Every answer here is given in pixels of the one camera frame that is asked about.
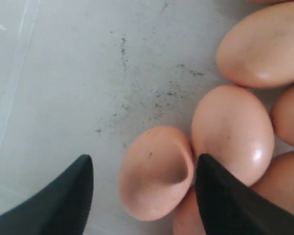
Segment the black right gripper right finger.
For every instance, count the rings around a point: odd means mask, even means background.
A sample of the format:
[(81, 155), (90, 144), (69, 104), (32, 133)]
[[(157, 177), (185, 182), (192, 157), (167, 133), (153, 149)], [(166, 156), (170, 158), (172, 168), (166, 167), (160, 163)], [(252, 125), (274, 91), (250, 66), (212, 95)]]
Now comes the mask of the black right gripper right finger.
[(208, 235), (294, 235), (294, 214), (263, 198), (210, 154), (201, 154), (196, 200)]

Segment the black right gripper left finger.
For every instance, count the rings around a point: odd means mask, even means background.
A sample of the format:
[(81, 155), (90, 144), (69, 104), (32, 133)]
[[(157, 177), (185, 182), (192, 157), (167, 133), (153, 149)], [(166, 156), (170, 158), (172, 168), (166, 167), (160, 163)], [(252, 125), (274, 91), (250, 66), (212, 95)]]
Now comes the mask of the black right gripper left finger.
[(41, 191), (1, 214), (0, 235), (81, 235), (93, 192), (93, 162), (81, 155)]

